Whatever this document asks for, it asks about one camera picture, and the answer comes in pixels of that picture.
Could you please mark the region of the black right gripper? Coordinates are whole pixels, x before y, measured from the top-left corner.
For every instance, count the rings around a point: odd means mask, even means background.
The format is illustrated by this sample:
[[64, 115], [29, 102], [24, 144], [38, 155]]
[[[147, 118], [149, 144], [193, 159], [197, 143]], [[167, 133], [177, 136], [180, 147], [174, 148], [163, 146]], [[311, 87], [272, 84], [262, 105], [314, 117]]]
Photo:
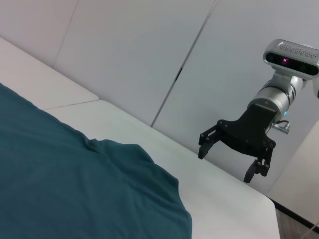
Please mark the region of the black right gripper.
[[266, 177], [276, 146], [276, 143], [267, 137], [266, 130], [276, 115], [272, 110], [252, 104], [238, 120], [219, 120], [215, 126], [200, 134], [198, 158], [203, 159], [215, 143], [222, 141], [237, 152], [258, 156], [245, 174], [245, 183], [250, 183], [255, 174]]

